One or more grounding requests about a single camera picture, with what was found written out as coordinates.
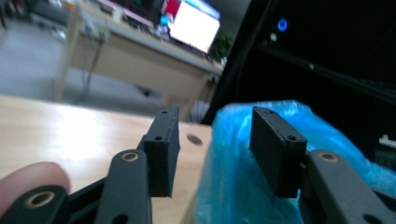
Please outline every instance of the floor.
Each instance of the floor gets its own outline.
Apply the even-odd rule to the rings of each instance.
[[[53,29],[38,22],[7,19],[7,30],[0,27],[0,94],[52,101],[53,81],[63,41]],[[70,69],[63,104],[154,117],[163,108],[162,93],[121,80],[92,75],[90,94],[78,101],[87,73]],[[190,122],[199,123],[209,105],[196,102]]]

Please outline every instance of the desk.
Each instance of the desk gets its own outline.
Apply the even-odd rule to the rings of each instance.
[[[106,176],[111,158],[136,148],[151,118],[0,96],[0,178],[39,161],[55,161],[69,174],[71,192]],[[201,138],[202,146],[186,134]],[[179,123],[180,152],[172,199],[153,198],[153,223],[186,223],[211,128]]]
[[[161,91],[165,106],[179,106],[180,120],[188,120],[195,100],[203,94],[209,75],[222,73],[220,66],[139,32],[125,22],[114,21],[94,3],[77,0],[69,19],[67,39],[55,80],[56,102],[62,101],[69,67],[88,70],[87,64],[92,64],[96,49],[87,49],[85,35],[81,32],[86,21],[108,36],[93,72]]]

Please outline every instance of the monitor screen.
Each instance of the monitor screen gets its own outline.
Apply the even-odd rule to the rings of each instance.
[[[208,53],[220,26],[219,13],[204,2],[187,0],[172,14],[174,20],[168,22],[170,36]]]

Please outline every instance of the blue plastic bag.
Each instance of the blue plastic bag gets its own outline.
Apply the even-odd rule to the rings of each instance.
[[[197,190],[195,220],[206,223],[303,223],[297,199],[274,197],[248,149],[253,106],[278,113],[307,139],[307,149],[344,156],[367,184],[396,195],[396,173],[365,159],[340,131],[296,101],[233,104],[213,122]]]

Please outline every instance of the wooden desk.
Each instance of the wooden desk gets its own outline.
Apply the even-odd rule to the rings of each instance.
[[[77,0],[55,80],[56,102],[62,101],[69,67],[88,70],[97,51],[97,44],[92,46],[91,40],[86,44],[81,31],[86,22],[108,36],[93,72],[161,91],[165,106],[179,106],[180,120],[188,120],[194,102],[203,95],[209,75],[222,73],[220,66],[139,32],[125,22],[114,21],[93,3]]]
[[[72,192],[106,176],[111,158],[136,148],[151,118],[0,96],[0,178],[39,161],[55,161],[69,173]],[[153,198],[153,221],[182,221],[195,195],[211,128],[180,122],[180,152],[172,199]],[[187,133],[199,136],[192,144]]]

